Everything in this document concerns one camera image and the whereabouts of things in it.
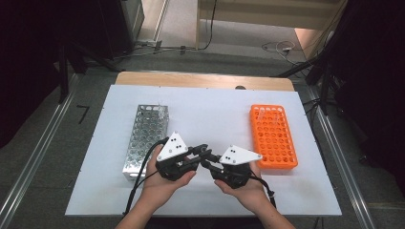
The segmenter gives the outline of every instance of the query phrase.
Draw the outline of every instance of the metal rail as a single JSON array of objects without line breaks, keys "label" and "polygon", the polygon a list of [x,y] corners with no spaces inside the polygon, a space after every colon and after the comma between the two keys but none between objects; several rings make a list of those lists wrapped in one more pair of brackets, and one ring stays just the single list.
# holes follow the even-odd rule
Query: metal rail
[{"label": "metal rail", "polygon": [[70,82],[71,92],[68,94],[67,98],[62,104],[59,104],[47,125],[44,133],[36,144],[35,149],[33,150],[29,160],[27,161],[23,171],[21,172],[18,179],[14,182],[10,188],[6,200],[4,201],[1,211],[0,211],[0,229],[6,229],[9,227],[12,217],[14,216],[15,211],[18,208],[21,200],[23,199],[27,189],[30,186],[30,183],[35,175],[36,170],[38,169],[42,158],[47,152],[48,146],[50,145],[54,134],[59,127],[63,116],[71,104],[71,101],[75,95],[75,89],[80,82],[81,77],[77,74],[72,76]]},{"label": "metal rail", "polygon": [[[318,98],[318,93],[313,87],[309,87],[310,99]],[[342,152],[342,148],[337,140],[337,137],[330,124],[330,118],[324,116],[321,110],[317,110],[317,115],[321,123],[322,129],[325,132],[325,136],[330,145],[330,149],[337,168],[339,169],[340,176],[343,179],[349,198],[351,199],[354,212],[357,214],[358,221],[363,229],[376,228],[370,214],[366,201],[363,199],[361,191],[357,185],[357,182],[352,174],[352,170],[345,159]]]}]

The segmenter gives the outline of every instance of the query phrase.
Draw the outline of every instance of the wrist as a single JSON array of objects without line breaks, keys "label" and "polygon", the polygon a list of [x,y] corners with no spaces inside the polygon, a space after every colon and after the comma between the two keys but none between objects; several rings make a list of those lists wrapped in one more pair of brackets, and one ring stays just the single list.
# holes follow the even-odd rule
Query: wrist
[{"label": "wrist", "polygon": [[257,217],[260,217],[265,214],[268,214],[273,210],[275,210],[274,206],[271,204],[270,200],[266,198],[261,200],[260,203],[257,204],[256,207],[251,210],[251,212]]}]

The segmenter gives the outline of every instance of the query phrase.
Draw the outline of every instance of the wooden furniture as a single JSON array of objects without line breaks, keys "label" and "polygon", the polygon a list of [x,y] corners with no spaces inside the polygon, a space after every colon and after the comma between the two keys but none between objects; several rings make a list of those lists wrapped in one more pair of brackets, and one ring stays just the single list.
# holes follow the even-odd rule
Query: wooden furniture
[{"label": "wooden furniture", "polygon": [[233,89],[238,86],[243,86],[248,90],[294,92],[291,81],[286,78],[231,76],[222,74],[123,72],[118,75],[116,84],[222,89]]},{"label": "wooden furniture", "polygon": [[[215,0],[199,0],[196,48],[200,42],[200,20],[212,17]],[[221,0],[214,20],[296,28],[307,58],[315,55],[334,29],[347,0]]]}]

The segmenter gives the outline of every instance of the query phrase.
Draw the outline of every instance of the white table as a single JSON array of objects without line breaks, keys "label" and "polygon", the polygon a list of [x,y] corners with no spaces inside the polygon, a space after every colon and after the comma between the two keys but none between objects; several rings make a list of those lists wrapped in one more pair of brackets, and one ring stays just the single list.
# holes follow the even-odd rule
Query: white table
[{"label": "white table", "polygon": [[[276,193],[278,210],[291,216],[339,216],[305,111],[296,92],[113,85],[75,183],[67,216],[121,215],[133,183],[122,174],[138,104],[169,107],[168,134],[178,131],[189,146],[208,144],[221,155],[230,144],[252,149],[248,112],[252,104],[285,108],[298,166],[263,171]],[[135,195],[138,199],[140,190]],[[224,195],[207,170],[199,167],[155,216],[251,216],[234,197]]]}]

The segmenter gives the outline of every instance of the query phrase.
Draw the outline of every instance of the white cable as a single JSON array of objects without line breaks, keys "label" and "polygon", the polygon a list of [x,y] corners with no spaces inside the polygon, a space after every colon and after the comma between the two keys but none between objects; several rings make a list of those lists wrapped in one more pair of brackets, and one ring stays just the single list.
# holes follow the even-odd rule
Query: white cable
[{"label": "white cable", "polygon": [[285,42],[289,42],[289,43],[292,45],[291,47],[288,47],[288,48],[290,48],[291,50],[295,47],[295,44],[294,44],[294,42],[292,42],[292,41],[287,41],[287,40],[285,40],[285,41],[279,41],[279,42],[277,42],[277,44],[276,44],[276,51],[277,51],[277,53],[278,53],[281,57],[283,57],[286,61],[288,61],[289,63],[291,63],[291,64],[293,64],[293,65],[298,65],[297,63],[294,63],[294,62],[290,61],[290,60],[287,58],[287,55],[283,55],[283,54],[279,51],[278,46],[279,46],[280,44],[282,44],[282,43],[285,43]]}]

